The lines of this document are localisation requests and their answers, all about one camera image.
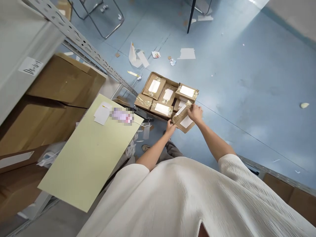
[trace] white label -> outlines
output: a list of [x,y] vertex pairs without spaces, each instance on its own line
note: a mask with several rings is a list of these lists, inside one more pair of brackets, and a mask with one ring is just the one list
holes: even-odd
[[160,85],[159,81],[153,80],[148,90],[150,92],[156,93],[159,88],[159,85]]
[[187,128],[193,121],[189,118],[189,116],[187,115],[182,121],[181,121],[181,125],[185,128]]
[[182,106],[181,109],[179,109],[179,111],[175,114],[175,116],[178,116],[185,108],[186,106]]
[[162,113],[162,114],[165,114],[167,116],[169,116],[169,107],[168,106],[165,106],[165,105],[162,105],[162,104],[157,104],[156,107],[155,107],[155,110]]
[[173,90],[167,89],[166,92],[165,92],[165,95],[164,95],[164,99],[165,100],[170,100],[170,98],[171,98],[173,93],[174,93]]
[[29,75],[37,76],[42,66],[43,64],[41,62],[30,57],[26,57],[18,70]]
[[180,89],[180,93],[182,94],[185,94],[189,97],[193,97],[194,95],[194,91],[193,89],[189,88],[189,87],[185,87],[185,86],[182,86],[181,89]]
[[66,15],[66,11],[65,11],[65,10],[60,10],[60,9],[59,9],[59,11],[60,11],[60,13],[63,14],[64,16]]
[[106,102],[102,102],[101,105],[96,110],[96,112],[94,113],[94,116],[95,116],[94,121],[101,125],[104,125],[108,117],[110,116],[111,110],[112,110],[112,105]]
[[27,153],[23,153],[23,154],[4,158],[4,159],[0,160],[0,169],[7,167],[7,166],[10,166],[10,165],[14,165],[14,164],[22,162],[22,161],[26,161],[26,160],[31,158],[33,153],[34,153],[34,151],[31,151],[31,152],[27,152]]
[[184,102],[184,101],[181,100],[180,103],[179,103],[179,107],[185,106],[185,103],[186,103],[186,102]]

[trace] hand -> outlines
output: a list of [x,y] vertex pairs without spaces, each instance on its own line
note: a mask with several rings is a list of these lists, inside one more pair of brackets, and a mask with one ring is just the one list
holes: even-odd
[[203,114],[202,107],[199,107],[196,104],[192,104],[192,107],[188,109],[188,116],[195,123],[203,121],[202,114]]
[[174,133],[177,127],[178,127],[177,125],[174,125],[173,123],[171,123],[171,119],[168,120],[165,134],[168,134],[171,137],[171,135]]

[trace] white shirt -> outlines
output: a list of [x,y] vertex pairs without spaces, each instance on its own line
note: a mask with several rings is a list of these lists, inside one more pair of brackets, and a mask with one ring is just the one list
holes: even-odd
[[221,173],[186,157],[120,170],[77,237],[316,236],[316,228],[288,206],[235,155]]

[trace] light green board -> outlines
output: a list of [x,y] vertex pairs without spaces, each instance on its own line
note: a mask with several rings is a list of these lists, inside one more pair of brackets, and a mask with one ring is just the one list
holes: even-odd
[[87,212],[142,123],[132,126],[108,118],[102,126],[94,113],[102,102],[121,105],[99,94],[38,188]]

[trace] small package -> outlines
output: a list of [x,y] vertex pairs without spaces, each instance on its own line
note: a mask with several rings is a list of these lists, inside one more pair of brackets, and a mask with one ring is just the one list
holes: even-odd
[[153,99],[143,94],[138,94],[135,105],[146,110],[150,110]]
[[198,96],[198,90],[194,89],[192,87],[186,86],[182,83],[180,83],[177,91],[175,92],[175,97],[177,99],[183,100],[183,101],[191,101],[192,103],[195,102]]
[[155,73],[151,73],[142,91],[142,94],[149,96],[155,100],[158,100],[166,80]]
[[185,101],[177,99],[173,107],[174,112],[178,112],[185,105]]
[[177,87],[167,83],[164,89],[162,90],[162,93],[159,96],[158,101],[165,105],[172,105],[175,97],[175,92],[177,91],[177,89]]
[[171,118],[172,110],[173,106],[168,106],[158,101],[153,101],[150,109],[152,113],[161,115],[165,118]]
[[188,116],[188,109],[190,109],[191,106],[192,103],[187,101],[185,105],[171,118],[172,123],[177,125],[178,128],[184,133],[187,133],[195,125],[195,123]]

